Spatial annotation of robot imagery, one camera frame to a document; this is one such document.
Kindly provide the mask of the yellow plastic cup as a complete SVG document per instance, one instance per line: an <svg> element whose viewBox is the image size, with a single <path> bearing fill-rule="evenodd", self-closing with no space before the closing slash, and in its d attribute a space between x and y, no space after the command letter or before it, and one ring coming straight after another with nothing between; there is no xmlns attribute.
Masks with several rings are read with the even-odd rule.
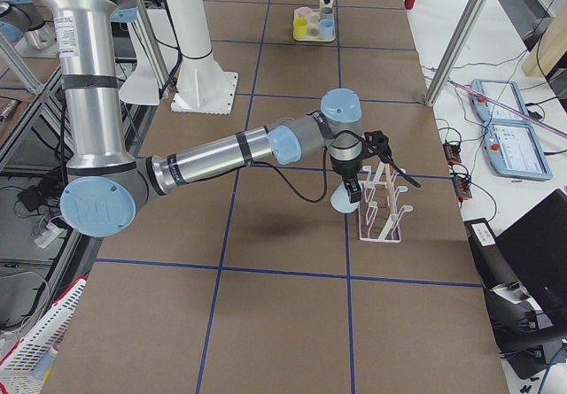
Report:
<svg viewBox="0 0 567 394"><path fill-rule="evenodd" d="M292 36L296 41L303 41L307 39L309 22L305 18L296 18L292 23Z"/></svg>

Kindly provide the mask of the white plastic basket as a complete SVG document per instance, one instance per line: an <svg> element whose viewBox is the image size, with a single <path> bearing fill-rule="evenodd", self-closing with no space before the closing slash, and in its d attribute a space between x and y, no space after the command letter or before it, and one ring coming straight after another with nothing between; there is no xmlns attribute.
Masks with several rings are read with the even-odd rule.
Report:
<svg viewBox="0 0 567 394"><path fill-rule="evenodd" d="M40 393L87 279L78 277L1 360L2 393Z"/></svg>

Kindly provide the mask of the grey plastic cup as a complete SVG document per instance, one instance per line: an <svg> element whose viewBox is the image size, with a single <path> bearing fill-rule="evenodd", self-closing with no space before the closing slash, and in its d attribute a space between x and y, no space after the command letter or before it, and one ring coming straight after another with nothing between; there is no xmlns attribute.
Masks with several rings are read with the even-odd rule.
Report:
<svg viewBox="0 0 567 394"><path fill-rule="evenodd" d="M334 10L332 7L323 6L319 10L320 20L334 20Z"/></svg>

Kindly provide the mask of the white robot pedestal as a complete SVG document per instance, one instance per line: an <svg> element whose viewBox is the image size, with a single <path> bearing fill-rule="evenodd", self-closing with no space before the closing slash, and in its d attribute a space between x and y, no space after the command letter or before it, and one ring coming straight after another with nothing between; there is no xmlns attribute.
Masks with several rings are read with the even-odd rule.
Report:
<svg viewBox="0 0 567 394"><path fill-rule="evenodd" d="M229 114L238 74L225 72L214 58L203 0L167 0L183 61L172 110Z"/></svg>

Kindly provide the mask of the long metal grabber stick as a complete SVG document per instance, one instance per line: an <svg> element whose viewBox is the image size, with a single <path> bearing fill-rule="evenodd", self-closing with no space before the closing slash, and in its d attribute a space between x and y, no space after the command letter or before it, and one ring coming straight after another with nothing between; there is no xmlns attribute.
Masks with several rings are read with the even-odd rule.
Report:
<svg viewBox="0 0 567 394"><path fill-rule="evenodd" d="M494 104L494 105L496 105L496 106L499 106L499 107L502 108L502 109L505 109L505 110L508 111L508 112L514 113L514 114L517 115L519 118L521 118L521 119L523 119L523 120L526 120L526 121L530 121L532 124L535 124L535 125L537 125L538 127L541 127L541 128L543 128L543 129L547 130L548 132L553 133L554 135L558 135L558 136L560 136L560 137L562 137L562 138L564 138L564 139L567 138L567 134L566 134L565 132L563 132L563 131L561 131L561 130L555 128L555 127L549 126L548 124L545 124L544 122L541 122L541 121L539 121L539 120L535 120L535 119L533 119L532 117L530 117L529 114L524 114L524 113L522 113L522 112L516 110L514 107L510 107L510 106L508 106L508 105L506 105L506 104L504 104L504 103L501 103L501 102L499 102L498 100L493 99L493 98L491 98L491 97L485 95L485 94L482 93L482 92L478 92L478 91L474 90L474 89L471 88L471 87L468 87L468 86L466 86L466 85L457 83L457 82L452 81L452 80L448 80L448 81L446 81L446 82L450 83L450 84L451 84L452 86L454 86L454 87L457 87L457 88L459 88L459 89L465 90L466 92L470 93L471 95L473 95L473 96L475 96L475 97L483 98L483 99L484 99L486 102L488 102L488 103Z"/></svg>

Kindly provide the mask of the pink plastic cup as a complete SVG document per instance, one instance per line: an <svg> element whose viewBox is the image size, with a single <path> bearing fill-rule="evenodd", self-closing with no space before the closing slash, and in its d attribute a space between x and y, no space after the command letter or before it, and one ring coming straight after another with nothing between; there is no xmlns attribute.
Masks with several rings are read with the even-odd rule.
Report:
<svg viewBox="0 0 567 394"><path fill-rule="evenodd" d="M313 10L310 7L302 6L295 10L294 18L310 20L312 13Z"/></svg>

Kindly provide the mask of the cream plastic tray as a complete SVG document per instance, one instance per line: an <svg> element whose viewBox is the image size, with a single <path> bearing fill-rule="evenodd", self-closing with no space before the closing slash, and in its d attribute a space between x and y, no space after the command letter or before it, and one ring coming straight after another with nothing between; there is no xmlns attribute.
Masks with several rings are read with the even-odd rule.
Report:
<svg viewBox="0 0 567 394"><path fill-rule="evenodd" d="M336 23L335 23L335 12L334 12L334 37L329 40L322 39L319 36L319 10L320 9L312 9L313 13L310 18L309 28L307 33L307 39L299 42L332 42L336 39Z"/></svg>

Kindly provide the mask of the blue teach pendant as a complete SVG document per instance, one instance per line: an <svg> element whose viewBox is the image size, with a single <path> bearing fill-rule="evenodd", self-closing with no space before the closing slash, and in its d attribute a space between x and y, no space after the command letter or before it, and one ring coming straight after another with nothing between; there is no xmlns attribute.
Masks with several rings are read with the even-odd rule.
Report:
<svg viewBox="0 0 567 394"><path fill-rule="evenodd" d="M491 120L484 147L493 170L503 177L549 181L552 171L534 129L513 120Z"/></svg>
<svg viewBox="0 0 567 394"><path fill-rule="evenodd" d="M514 81L497 81L474 79L470 83L470 87L478 92L498 100L516 110L528 114L524 99L521 95L518 85ZM477 116L482 122L490 119L494 120L522 120L514 113L508 112L494 104L486 102L483 98L470 95L470 101Z"/></svg>

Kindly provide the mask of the light blue plastic cup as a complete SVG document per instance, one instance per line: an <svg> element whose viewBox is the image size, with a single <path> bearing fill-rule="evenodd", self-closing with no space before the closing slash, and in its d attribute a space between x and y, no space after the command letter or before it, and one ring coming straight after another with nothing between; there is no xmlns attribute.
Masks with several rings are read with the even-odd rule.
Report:
<svg viewBox="0 0 567 394"><path fill-rule="evenodd" d="M334 210L343 214L354 212L358 206L358 202L351 203L345 184L341 182L330 198L330 203Z"/></svg>

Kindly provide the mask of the white power strip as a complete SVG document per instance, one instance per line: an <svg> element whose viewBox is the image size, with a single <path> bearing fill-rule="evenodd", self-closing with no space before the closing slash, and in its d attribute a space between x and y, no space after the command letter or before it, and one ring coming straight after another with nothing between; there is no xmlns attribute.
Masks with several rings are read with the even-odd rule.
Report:
<svg viewBox="0 0 567 394"><path fill-rule="evenodd" d="M34 240L35 245L40 249L46 249L63 233L64 229L57 223L50 221Z"/></svg>

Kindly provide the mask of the near blue teach pendant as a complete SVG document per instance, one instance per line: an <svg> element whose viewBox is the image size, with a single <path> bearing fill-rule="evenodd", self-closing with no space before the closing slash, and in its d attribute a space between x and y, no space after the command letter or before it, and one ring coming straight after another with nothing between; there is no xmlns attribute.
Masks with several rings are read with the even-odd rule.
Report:
<svg viewBox="0 0 567 394"><path fill-rule="evenodd" d="M493 170L503 177L549 181L552 171L534 129L513 120L491 120L484 147Z"/></svg>

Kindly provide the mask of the black laptop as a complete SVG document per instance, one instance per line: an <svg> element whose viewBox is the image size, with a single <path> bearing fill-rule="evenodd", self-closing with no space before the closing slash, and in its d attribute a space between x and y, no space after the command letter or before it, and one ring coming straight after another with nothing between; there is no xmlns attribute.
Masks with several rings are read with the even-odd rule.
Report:
<svg viewBox="0 0 567 394"><path fill-rule="evenodd" d="M531 298L555 323L566 321L566 194L552 191L495 238L515 274L493 289L512 304Z"/></svg>

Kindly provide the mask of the far blue teach pendant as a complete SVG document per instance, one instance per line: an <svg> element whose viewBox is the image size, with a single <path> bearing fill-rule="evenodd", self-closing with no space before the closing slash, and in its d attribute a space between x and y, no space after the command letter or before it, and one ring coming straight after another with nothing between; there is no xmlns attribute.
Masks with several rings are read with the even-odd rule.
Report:
<svg viewBox="0 0 567 394"><path fill-rule="evenodd" d="M470 83L470 87L478 92L498 100L516 110L528 114L524 99L521 95L518 85L514 81L497 81L474 79ZM483 98L470 95L470 101L477 116L482 122L490 119L494 120L522 120L514 113L508 112L494 104L486 102Z"/></svg>

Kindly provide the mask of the aluminium frame post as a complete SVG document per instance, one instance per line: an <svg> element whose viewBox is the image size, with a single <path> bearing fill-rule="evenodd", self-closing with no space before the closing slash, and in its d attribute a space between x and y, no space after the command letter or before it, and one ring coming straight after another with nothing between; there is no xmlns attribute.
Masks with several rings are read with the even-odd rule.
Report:
<svg viewBox="0 0 567 394"><path fill-rule="evenodd" d="M433 107L435 105L480 13L485 7L486 1L469 0L467 2L425 95L424 104L426 106Z"/></svg>

